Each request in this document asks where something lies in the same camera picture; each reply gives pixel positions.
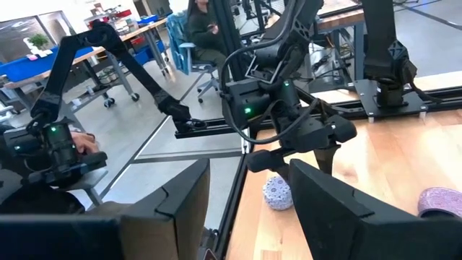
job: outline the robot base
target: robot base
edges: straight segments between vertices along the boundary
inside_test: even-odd
[[[424,119],[427,114],[428,106],[425,105],[425,102],[415,92],[409,92],[403,96],[404,102],[407,105],[395,108],[380,108],[376,102],[377,82],[363,79],[354,82],[354,87],[370,123],[373,123],[375,118],[411,114],[419,114],[420,118]]]

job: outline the purple patterned object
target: purple patterned object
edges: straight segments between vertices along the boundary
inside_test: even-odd
[[[428,188],[420,194],[419,216],[426,212],[444,212],[462,217],[462,193],[450,188]]]
[[[290,187],[281,176],[271,177],[263,185],[265,202],[274,210],[289,209],[294,203]]]

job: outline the blue chair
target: blue chair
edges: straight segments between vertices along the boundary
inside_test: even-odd
[[[217,70],[216,65],[209,61],[198,61],[193,58],[193,50],[196,47],[193,43],[188,42],[185,33],[187,23],[186,12],[171,14],[167,18],[167,30],[170,39],[170,49],[173,55],[173,61],[177,70],[189,75],[191,72],[199,73],[199,76],[191,85],[196,87],[197,100],[202,103],[202,96],[211,88],[215,91],[219,89],[218,79],[213,75]],[[202,77],[208,74],[210,80],[205,83],[198,84]]]

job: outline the concrete floor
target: concrete floor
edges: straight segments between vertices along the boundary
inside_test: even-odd
[[[417,9],[462,24],[462,18],[458,16],[462,11],[461,1],[442,0]],[[462,55],[458,51],[462,44],[462,33],[459,30],[407,10],[401,10],[395,16],[398,39],[409,49],[412,62],[419,68],[419,76],[462,70]],[[242,26],[241,19],[237,19],[238,27]],[[255,26],[251,21],[246,24],[249,25]],[[208,119],[221,116],[221,103],[215,91],[205,94],[204,104],[197,102],[195,90],[188,91],[196,75],[186,76],[171,68],[172,76],[163,77],[155,62],[149,62],[145,68],[171,95],[183,98],[194,117]],[[136,202],[192,163],[190,160],[181,160],[132,165],[114,183],[119,171],[165,118],[139,82],[133,76],[128,76],[128,81],[141,95],[137,103],[131,100],[122,87],[115,87],[109,94],[116,99],[116,106],[106,109],[103,107],[103,99],[99,98],[77,113],[78,119],[88,132],[97,136],[101,150],[107,152],[109,157],[109,174],[96,187],[98,192],[105,192],[104,201]],[[17,120],[14,118],[13,124],[18,124]],[[141,151],[140,157],[175,157],[181,156],[184,151],[200,157],[210,149],[229,151],[236,150],[240,145],[236,134],[177,140],[173,132],[172,122],[166,121]],[[206,219],[208,228],[219,227],[238,162],[238,157],[212,159],[212,183]],[[85,206],[91,205],[83,192],[75,194]]]

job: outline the caster wheel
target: caster wheel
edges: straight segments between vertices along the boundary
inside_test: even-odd
[[[110,108],[112,105],[113,105],[113,103],[109,99],[104,100],[105,108]]]
[[[138,95],[138,93],[133,93],[133,94],[131,94],[131,99],[132,99],[133,101],[135,101],[135,102],[138,101],[138,100],[139,100],[139,95]]]

